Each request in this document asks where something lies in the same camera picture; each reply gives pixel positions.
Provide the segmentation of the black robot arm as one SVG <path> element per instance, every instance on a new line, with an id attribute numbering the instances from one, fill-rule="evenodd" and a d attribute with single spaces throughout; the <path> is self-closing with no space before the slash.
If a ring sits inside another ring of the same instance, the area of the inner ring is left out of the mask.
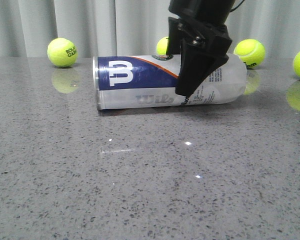
<path id="1" fill-rule="evenodd" d="M 214 70 L 224 65 L 232 44 L 225 24 L 233 0 L 172 0 L 168 10 L 167 55 L 181 56 L 175 87 L 177 95 L 190 97 Z"/>

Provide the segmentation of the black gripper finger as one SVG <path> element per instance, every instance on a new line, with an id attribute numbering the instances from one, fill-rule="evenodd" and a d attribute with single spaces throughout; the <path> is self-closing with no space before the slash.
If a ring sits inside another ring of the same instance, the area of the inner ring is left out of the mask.
<path id="1" fill-rule="evenodd" d="M 181 67 L 175 93 L 189 97 L 214 70 L 224 65 L 229 57 L 229 40 L 216 40 L 208 47 L 181 42 Z"/>
<path id="2" fill-rule="evenodd" d="M 183 36 L 179 25 L 179 19 L 173 17 L 168 18 L 167 55 L 179 55 L 181 52 L 181 41 Z"/>

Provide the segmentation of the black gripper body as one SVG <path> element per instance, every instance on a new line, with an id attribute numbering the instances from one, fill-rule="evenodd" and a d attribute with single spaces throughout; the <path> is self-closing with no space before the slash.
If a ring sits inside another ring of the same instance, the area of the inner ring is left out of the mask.
<path id="1" fill-rule="evenodd" d="M 176 19 L 176 53 L 224 58 L 232 43 L 225 22 L 227 14 L 180 15 Z"/>

